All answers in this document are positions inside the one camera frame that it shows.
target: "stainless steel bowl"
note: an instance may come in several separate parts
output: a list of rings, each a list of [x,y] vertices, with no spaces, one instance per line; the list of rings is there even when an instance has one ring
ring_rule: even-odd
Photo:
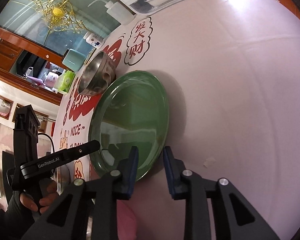
[[[55,169],[52,179],[58,184],[58,194],[61,195],[66,186],[70,184],[70,172],[67,165]]]
[[[78,85],[78,93],[85,96],[102,94],[114,81],[115,69],[113,60],[100,51],[84,70]]]

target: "glass cabinet door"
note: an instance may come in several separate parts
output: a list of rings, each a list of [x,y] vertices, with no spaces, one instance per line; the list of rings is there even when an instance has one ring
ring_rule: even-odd
[[[91,31],[106,38],[120,23],[105,4],[117,0],[10,0],[0,14],[0,27],[59,55],[75,49],[91,51],[83,36]]]

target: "teal container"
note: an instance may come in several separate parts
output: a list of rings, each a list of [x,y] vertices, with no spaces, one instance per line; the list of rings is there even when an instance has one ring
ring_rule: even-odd
[[[62,63],[73,71],[79,71],[86,56],[74,49],[68,49],[63,56]]]

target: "screw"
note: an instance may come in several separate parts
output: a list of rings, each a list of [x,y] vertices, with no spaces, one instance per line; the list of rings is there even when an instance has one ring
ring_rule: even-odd
[[[117,176],[119,176],[120,174],[121,174],[121,172],[118,171],[118,170],[113,170],[113,171],[110,172],[110,175],[111,175],[112,177],[117,177]]]
[[[229,184],[229,180],[225,179],[225,178],[222,178],[222,179],[219,179],[219,183],[222,185],[222,186],[226,186]]]
[[[184,170],[184,171],[182,172],[182,174],[185,175],[185,176],[187,176],[187,177],[189,177],[189,176],[192,175],[192,171],[191,171],[191,170]]]
[[[81,186],[83,184],[84,180],[83,179],[76,179],[73,183],[76,186]]]

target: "white tablecloth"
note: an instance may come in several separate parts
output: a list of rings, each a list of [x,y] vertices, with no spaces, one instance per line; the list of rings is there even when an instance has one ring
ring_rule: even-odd
[[[185,0],[120,26],[102,49],[118,64],[118,76],[146,70],[165,86],[166,144],[186,168],[207,179],[228,178],[282,240],[294,235],[300,227],[299,19],[276,0]],[[98,101],[76,88],[74,82],[60,105],[53,138],[60,148],[87,141]],[[71,176],[89,179],[89,161],[71,163]],[[183,239],[185,203],[171,199],[160,161],[126,203],[140,239]]]

